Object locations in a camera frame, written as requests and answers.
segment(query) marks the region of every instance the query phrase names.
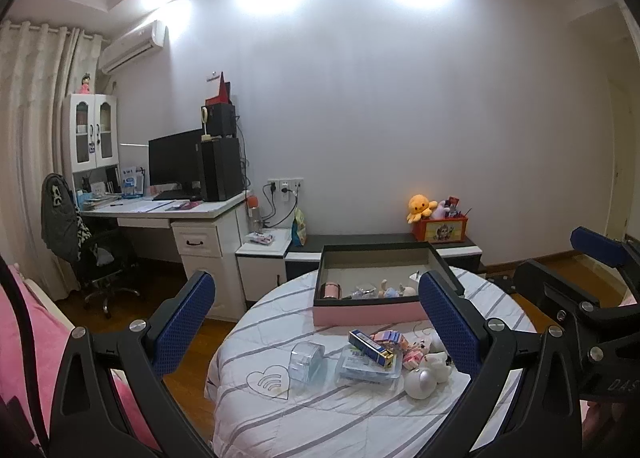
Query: air conditioner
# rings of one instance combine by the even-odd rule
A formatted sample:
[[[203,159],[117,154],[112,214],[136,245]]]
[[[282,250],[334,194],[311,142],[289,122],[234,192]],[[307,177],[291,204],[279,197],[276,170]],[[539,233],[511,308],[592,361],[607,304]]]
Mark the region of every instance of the air conditioner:
[[[129,32],[104,49],[98,67],[108,75],[135,59],[162,50],[165,30],[162,21],[153,21]]]

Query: clear plastic box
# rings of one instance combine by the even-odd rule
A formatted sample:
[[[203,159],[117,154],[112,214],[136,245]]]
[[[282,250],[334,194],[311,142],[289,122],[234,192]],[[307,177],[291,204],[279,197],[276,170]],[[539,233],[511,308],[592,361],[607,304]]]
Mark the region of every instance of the clear plastic box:
[[[396,353],[391,364],[383,368],[349,344],[342,349],[335,373],[341,378],[390,384],[402,374],[402,356]]]
[[[322,363],[324,346],[302,341],[293,346],[289,358],[289,377],[308,384]]]

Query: round table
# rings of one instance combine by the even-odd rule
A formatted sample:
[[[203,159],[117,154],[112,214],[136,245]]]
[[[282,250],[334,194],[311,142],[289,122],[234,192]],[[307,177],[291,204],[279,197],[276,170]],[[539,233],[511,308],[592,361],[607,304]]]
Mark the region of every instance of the round table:
[[[452,268],[465,297],[488,317],[535,332],[520,306],[494,284]],[[433,435],[470,378],[454,370],[426,400],[393,387],[342,383],[334,377],[347,334],[355,327],[315,327],[316,272],[281,285],[254,305],[226,337],[209,365],[205,396],[216,404],[212,447],[220,458],[409,458]],[[428,321],[358,326],[365,333],[401,331],[409,342],[434,330]],[[324,345],[325,358],[311,385],[289,380],[297,342]],[[491,441],[504,419],[521,371],[513,370],[492,417],[476,442]]]

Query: orange octopus plush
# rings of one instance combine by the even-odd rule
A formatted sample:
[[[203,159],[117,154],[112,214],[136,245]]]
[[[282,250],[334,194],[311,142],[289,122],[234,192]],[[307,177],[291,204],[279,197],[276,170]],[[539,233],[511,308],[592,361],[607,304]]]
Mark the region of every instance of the orange octopus plush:
[[[417,194],[409,200],[409,214],[406,219],[408,223],[419,222],[421,218],[431,216],[431,209],[435,209],[438,202],[430,202],[426,196]]]

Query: curtain rod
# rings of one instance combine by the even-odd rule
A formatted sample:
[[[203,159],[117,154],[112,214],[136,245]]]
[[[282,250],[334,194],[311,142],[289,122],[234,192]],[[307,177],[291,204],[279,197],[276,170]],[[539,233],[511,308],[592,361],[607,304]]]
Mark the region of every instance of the curtain rod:
[[[13,28],[14,30],[20,30],[22,28],[22,25],[21,24],[13,24],[12,23],[12,24],[9,25],[9,28]],[[29,30],[39,30],[40,28],[41,28],[40,26],[35,25],[35,24],[29,25]],[[58,32],[60,32],[60,29],[59,28],[49,28],[48,32],[52,32],[53,34],[57,34]],[[71,35],[71,32],[67,30],[66,34],[67,35]],[[93,35],[87,35],[87,34],[84,34],[84,33],[82,33],[82,36],[85,39],[93,39],[95,37]]]

